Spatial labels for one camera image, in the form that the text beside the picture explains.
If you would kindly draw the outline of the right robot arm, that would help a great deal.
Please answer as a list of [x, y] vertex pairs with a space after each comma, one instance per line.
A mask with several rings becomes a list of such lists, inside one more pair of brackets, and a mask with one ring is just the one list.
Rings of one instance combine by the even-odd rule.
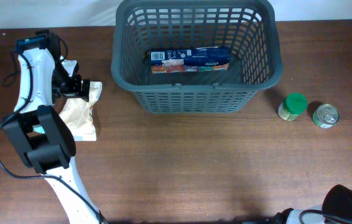
[[266, 223], [281, 224], [352, 224], [352, 190], [344, 185], [336, 185], [325, 196], [321, 205], [305, 210], [288, 208]]

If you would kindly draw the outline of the grey plastic basket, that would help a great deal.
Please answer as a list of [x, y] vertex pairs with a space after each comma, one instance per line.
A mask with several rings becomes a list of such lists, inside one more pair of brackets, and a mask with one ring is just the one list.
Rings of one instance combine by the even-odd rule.
[[[151, 50], [228, 47], [225, 71], [154, 74]], [[282, 76], [275, 12], [265, 0], [128, 0], [116, 10], [111, 73], [151, 113], [232, 113]]]

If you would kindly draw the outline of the blue carton box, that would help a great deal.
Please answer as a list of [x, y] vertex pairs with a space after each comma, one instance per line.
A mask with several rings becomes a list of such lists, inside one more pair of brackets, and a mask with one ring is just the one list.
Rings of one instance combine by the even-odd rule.
[[229, 47], [200, 47], [149, 52], [152, 73], [226, 71]]

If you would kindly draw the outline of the tan food pouch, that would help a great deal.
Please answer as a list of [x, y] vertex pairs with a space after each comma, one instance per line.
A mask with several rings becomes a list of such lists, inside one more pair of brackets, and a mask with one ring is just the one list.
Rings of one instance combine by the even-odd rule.
[[96, 128], [93, 124], [93, 106], [99, 100], [103, 84], [90, 82], [89, 101], [81, 98], [66, 100], [59, 116], [71, 131], [75, 141], [96, 141]]

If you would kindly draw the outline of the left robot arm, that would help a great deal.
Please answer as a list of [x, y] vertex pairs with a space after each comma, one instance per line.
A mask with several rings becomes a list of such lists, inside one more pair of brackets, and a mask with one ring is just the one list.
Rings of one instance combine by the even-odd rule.
[[0, 130], [23, 164], [36, 172], [23, 179], [46, 180], [70, 223], [106, 223], [78, 174], [73, 134], [53, 107], [61, 97], [88, 102], [90, 96], [90, 80], [78, 74], [77, 61], [67, 60], [61, 52], [64, 46], [50, 30], [17, 41], [13, 60], [20, 64], [19, 96]]

